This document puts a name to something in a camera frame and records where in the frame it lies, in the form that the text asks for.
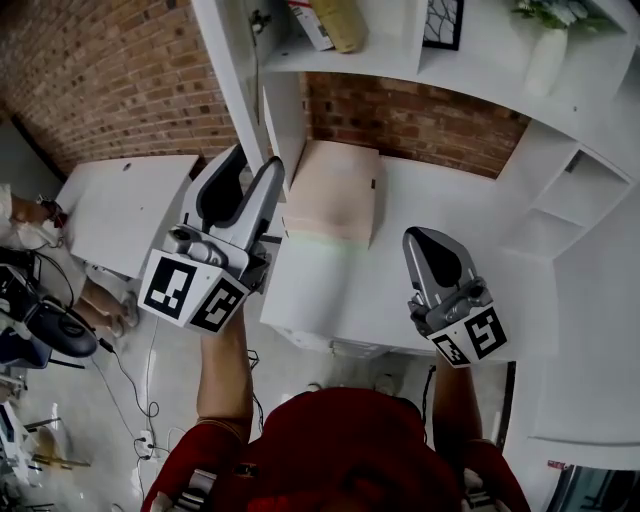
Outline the white door with ribbed glass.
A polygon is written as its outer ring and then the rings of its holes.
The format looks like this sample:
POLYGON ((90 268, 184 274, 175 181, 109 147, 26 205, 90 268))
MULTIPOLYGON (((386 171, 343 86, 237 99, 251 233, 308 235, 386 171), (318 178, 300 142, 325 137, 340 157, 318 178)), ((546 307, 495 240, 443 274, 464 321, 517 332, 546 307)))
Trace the white door with ribbed glass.
POLYGON ((244 0, 192 0, 229 115, 253 174, 268 159, 260 126, 258 61, 244 0))

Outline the white desk with drawers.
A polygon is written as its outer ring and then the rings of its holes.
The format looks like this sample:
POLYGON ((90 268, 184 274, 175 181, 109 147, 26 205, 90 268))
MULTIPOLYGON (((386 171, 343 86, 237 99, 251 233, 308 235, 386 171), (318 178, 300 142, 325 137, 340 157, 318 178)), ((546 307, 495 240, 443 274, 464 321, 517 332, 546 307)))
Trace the white desk with drawers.
POLYGON ((376 184, 369 244, 284 236, 272 265, 261 320, 281 331, 431 354, 416 331, 414 293, 402 249, 410 226, 441 231, 464 245, 486 279, 509 343, 493 361, 552 356, 558 350, 553 266, 502 249, 508 207, 497 183, 431 164, 386 157, 376 184))

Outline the person's left forearm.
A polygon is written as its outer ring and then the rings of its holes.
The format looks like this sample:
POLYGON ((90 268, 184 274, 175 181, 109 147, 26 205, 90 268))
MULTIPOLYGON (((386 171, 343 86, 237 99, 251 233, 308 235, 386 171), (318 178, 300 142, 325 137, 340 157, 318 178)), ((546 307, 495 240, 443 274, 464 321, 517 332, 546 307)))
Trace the person's left forearm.
POLYGON ((220 333, 201 336, 201 363, 198 418, 222 421, 248 437, 253 420, 253 381, 243 308, 220 333))

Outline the blue plastic chair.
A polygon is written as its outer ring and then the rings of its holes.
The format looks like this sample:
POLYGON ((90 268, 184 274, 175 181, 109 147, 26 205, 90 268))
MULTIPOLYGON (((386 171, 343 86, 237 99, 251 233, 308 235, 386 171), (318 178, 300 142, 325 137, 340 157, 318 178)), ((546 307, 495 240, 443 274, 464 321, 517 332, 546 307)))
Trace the blue plastic chair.
POLYGON ((0 334, 0 364, 25 369, 43 369, 51 358, 52 348, 38 339, 25 340, 12 328, 0 334))

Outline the black rounded backpack rig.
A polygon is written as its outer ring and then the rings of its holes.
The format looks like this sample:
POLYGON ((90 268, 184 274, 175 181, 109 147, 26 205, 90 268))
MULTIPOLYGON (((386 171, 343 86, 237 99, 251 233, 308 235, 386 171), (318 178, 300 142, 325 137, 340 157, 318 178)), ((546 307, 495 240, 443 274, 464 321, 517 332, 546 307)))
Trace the black rounded backpack rig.
POLYGON ((93 355, 99 339, 73 309, 71 282, 56 261, 37 251, 0 247, 0 334, 12 328, 25 340, 38 339, 65 356, 93 355), (70 300, 63 303, 46 295, 40 284, 47 261, 68 285, 70 300))

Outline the white power strip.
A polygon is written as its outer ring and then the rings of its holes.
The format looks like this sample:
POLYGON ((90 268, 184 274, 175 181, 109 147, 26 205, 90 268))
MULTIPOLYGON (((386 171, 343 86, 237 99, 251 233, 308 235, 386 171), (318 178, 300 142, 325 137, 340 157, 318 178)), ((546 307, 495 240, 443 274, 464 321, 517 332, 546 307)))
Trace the white power strip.
POLYGON ((133 448, 136 456, 142 461, 152 461, 166 456, 169 451, 159 446, 155 441, 155 436, 150 430, 141 430, 133 441, 133 448))

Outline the white hutch support panel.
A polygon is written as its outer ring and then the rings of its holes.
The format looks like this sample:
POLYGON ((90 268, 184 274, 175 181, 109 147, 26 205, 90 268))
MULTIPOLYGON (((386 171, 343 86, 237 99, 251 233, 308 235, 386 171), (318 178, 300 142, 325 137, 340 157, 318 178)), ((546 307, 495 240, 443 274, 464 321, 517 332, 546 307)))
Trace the white hutch support panel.
POLYGON ((299 76, 273 72, 263 77, 264 118, 275 156, 284 166, 283 193, 290 188, 307 141, 307 124, 299 76))

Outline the beige box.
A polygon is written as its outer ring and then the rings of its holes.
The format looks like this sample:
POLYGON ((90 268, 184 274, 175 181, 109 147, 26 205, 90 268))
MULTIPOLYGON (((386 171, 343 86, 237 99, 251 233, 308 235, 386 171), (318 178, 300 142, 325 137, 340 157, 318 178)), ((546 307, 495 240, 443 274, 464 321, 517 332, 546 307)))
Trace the beige box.
POLYGON ((382 171, 376 149, 309 141, 282 214, 287 237, 368 249, 382 171))

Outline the white vase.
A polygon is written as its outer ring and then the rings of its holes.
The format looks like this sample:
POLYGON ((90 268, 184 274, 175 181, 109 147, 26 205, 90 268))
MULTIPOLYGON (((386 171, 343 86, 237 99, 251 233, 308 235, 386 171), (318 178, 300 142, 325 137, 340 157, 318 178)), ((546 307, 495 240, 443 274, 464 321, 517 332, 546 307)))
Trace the white vase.
POLYGON ((563 67, 568 47, 567 29, 545 28, 534 45, 524 79, 532 96, 545 97, 553 90, 563 67))

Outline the black framed glass door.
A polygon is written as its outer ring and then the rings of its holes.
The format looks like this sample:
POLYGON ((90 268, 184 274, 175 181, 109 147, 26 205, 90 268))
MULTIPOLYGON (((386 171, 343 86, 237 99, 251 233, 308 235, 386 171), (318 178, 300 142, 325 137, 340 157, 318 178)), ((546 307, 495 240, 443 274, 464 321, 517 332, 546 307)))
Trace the black framed glass door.
POLYGON ((640 470, 570 465, 546 512, 640 512, 640 470))

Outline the tan paper package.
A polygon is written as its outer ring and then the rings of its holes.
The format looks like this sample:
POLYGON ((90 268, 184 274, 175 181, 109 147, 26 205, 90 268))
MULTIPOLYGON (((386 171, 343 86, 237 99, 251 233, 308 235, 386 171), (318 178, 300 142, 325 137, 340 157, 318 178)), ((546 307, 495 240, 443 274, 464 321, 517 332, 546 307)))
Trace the tan paper package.
POLYGON ((356 0, 310 0, 310 3, 339 53, 362 50, 368 29, 356 0))

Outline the black framed picture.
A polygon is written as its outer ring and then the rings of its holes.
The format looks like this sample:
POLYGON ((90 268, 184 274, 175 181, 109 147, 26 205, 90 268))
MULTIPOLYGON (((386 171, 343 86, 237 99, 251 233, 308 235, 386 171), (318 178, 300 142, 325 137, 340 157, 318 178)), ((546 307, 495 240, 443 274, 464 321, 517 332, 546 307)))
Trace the black framed picture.
POLYGON ((464 0, 429 0, 423 47, 458 51, 464 0))

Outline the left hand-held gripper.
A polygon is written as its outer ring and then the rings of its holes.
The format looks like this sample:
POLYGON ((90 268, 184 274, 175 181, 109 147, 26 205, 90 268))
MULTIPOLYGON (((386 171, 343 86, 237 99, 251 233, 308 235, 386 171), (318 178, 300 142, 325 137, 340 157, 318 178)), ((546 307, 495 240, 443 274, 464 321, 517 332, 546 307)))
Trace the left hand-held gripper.
POLYGON ((167 233, 162 249, 150 253, 140 308, 178 327, 218 334, 247 297, 262 289, 270 256, 254 242, 269 227, 285 169, 279 157, 271 157, 244 196, 240 174, 246 166, 244 150, 236 144, 210 161, 189 185, 180 213, 183 224, 167 233), (233 222, 235 246, 200 232, 233 222))

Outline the gold frame stool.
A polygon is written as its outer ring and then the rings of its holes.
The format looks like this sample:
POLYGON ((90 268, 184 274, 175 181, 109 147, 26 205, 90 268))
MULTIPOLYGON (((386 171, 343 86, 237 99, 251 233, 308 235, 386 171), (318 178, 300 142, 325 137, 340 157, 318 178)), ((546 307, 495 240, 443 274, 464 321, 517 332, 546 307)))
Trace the gold frame stool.
POLYGON ((24 428, 28 460, 33 465, 68 471, 91 466, 90 460, 76 453, 72 437, 60 417, 28 423, 24 428))

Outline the cardboard box with label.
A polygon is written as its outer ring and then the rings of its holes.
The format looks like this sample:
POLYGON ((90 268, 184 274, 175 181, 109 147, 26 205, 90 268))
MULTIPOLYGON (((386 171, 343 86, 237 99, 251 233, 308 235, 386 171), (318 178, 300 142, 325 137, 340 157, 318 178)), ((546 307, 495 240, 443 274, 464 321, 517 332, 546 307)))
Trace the cardboard box with label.
POLYGON ((287 4, 316 50, 327 51, 335 48, 310 0, 287 0, 287 4))

